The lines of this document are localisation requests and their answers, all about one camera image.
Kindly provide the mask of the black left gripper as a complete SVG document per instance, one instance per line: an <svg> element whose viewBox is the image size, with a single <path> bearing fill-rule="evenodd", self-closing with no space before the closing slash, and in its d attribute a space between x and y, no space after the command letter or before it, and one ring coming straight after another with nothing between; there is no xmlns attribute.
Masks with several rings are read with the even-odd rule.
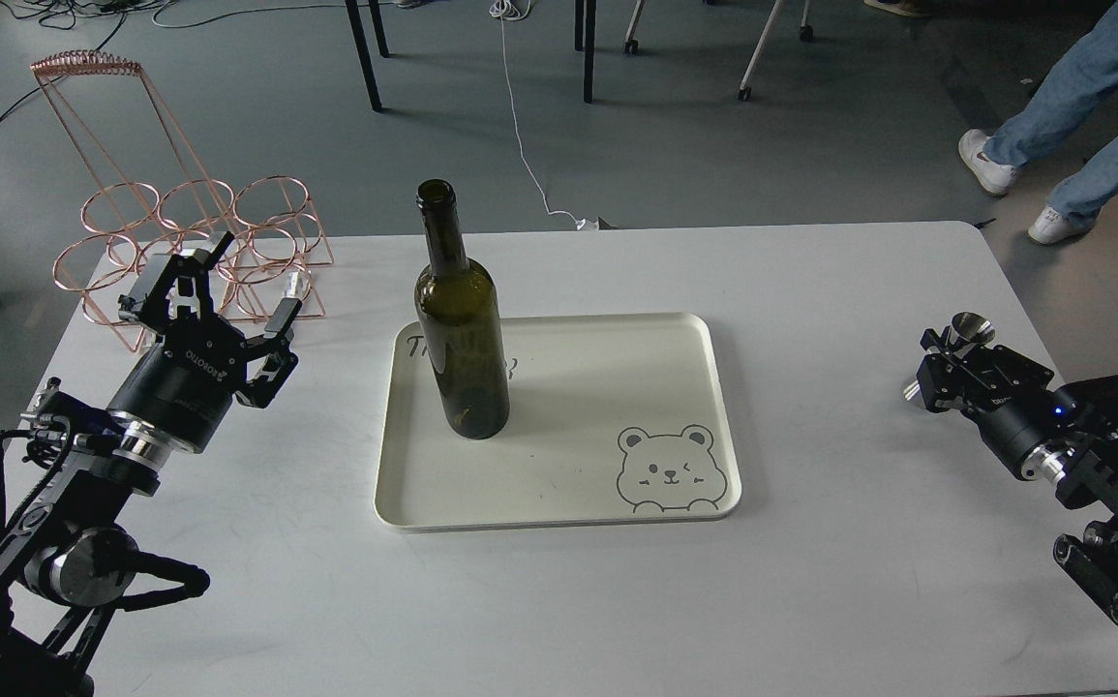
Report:
<svg viewBox="0 0 1118 697"><path fill-rule="evenodd" d="M301 299L281 299L262 335L246 337L215 312L209 272L234 241L231 232L210 248L154 255L127 294L119 318L157 332L108 402L121 423L159 428L178 448L201 453L231 406L266 408L299 365L292 326ZM248 379L246 366L263 358Z"/></svg>

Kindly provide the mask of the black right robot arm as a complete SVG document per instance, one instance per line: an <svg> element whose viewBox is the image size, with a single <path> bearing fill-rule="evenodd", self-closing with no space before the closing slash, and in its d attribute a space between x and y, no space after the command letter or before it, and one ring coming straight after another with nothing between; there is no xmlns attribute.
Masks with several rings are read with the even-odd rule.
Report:
<svg viewBox="0 0 1118 697"><path fill-rule="evenodd" d="M970 420L1014 479L1049 481L1068 510L1103 503L1107 520L1059 535L1051 555L1118 627L1118 375L1050 389L1053 371L993 339L973 313L926 329L904 401Z"/></svg>

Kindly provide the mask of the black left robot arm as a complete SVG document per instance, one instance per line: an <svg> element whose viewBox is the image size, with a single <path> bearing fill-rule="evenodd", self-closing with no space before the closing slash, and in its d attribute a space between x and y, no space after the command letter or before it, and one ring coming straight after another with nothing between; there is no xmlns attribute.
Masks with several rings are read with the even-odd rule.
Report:
<svg viewBox="0 0 1118 697"><path fill-rule="evenodd" d="M117 612L203 595L209 575L139 550L116 522L130 495L157 493L174 451L200 453L233 402L263 408L299 360L284 296L246 337L215 310L209 275L233 244L148 261L119 315L155 340L105 408L51 379L0 433L0 696L91 696L91 658Z"/></svg>

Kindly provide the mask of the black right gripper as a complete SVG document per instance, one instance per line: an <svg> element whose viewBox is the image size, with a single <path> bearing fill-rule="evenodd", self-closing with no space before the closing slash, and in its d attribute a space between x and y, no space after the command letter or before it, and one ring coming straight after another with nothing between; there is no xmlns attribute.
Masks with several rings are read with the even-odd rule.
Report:
<svg viewBox="0 0 1118 697"><path fill-rule="evenodd" d="M960 409L1011 475L1036 480L1041 459L1068 448L1065 416L1048 389L1053 371L1013 349L979 345L979 331L926 329L912 405L929 413Z"/></svg>

